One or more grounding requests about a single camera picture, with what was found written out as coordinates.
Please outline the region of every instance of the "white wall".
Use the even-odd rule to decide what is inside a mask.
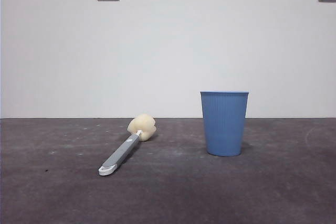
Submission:
[[[3,118],[198,117],[200,90],[336,116],[336,3],[2,0],[1,29]]]

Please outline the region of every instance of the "floor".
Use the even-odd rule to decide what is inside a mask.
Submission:
[[[131,119],[1,120],[1,223],[336,223],[336,119],[248,119],[209,155],[202,119],[157,119],[114,174]]]

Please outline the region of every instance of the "blue plastic cup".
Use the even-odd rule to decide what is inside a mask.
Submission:
[[[206,148],[237,156],[243,139],[248,92],[201,91]]]

